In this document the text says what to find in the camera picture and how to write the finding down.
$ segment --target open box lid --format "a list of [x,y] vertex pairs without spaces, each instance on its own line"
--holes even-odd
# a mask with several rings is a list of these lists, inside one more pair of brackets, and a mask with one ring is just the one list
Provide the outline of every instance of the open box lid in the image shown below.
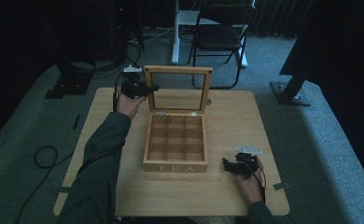
[[[201,90],[180,90],[170,91],[164,88],[161,82],[156,80],[161,77],[186,76],[186,80],[190,80],[194,75],[203,79],[203,88]],[[152,86],[159,84],[160,89],[148,96],[150,112],[166,112],[166,113],[182,113],[188,114],[196,112],[203,114],[205,111],[206,101],[208,97],[209,86],[211,83],[212,68],[211,67],[185,67],[185,66],[161,66],[146,65],[145,76],[147,85]]]

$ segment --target person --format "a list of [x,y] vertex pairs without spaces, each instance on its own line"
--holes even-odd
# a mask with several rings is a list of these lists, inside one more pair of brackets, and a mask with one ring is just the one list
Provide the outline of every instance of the person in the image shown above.
[[[122,147],[132,119],[145,100],[145,96],[130,99],[119,95],[117,111],[108,114],[86,143],[83,166],[56,223],[113,223]],[[251,204],[247,215],[250,224],[272,223],[273,216],[262,202],[258,181],[239,175],[236,179],[244,199]]]

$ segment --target wooden lid frame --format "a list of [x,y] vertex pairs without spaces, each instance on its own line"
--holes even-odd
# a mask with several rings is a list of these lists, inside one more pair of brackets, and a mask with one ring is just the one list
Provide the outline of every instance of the wooden lid frame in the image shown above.
[[203,114],[205,111],[206,101],[208,97],[208,91],[211,84],[211,67],[185,67],[185,66],[162,66],[162,65],[146,65],[145,66],[145,76],[147,80],[147,85],[151,86],[154,84],[153,75],[154,74],[178,74],[178,75],[198,75],[203,76],[203,89],[200,99],[199,108],[164,108],[155,106],[155,93],[148,96],[149,110],[151,112],[155,111],[166,111],[168,113],[186,113],[197,112]]

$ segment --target chair seat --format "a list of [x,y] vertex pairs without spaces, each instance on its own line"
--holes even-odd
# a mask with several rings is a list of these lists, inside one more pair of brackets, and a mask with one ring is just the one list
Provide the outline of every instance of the chair seat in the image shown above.
[[197,31],[197,47],[201,50],[238,50],[240,36],[231,25],[200,25]]

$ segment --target forearm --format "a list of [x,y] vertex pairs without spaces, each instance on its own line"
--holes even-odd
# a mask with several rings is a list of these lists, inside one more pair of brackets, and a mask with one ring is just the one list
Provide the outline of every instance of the forearm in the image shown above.
[[275,223],[273,214],[263,202],[252,203],[248,211],[250,224],[272,224]]
[[110,113],[85,147],[84,161],[116,149],[77,175],[57,223],[108,223],[115,213],[121,148],[130,129],[128,116]]

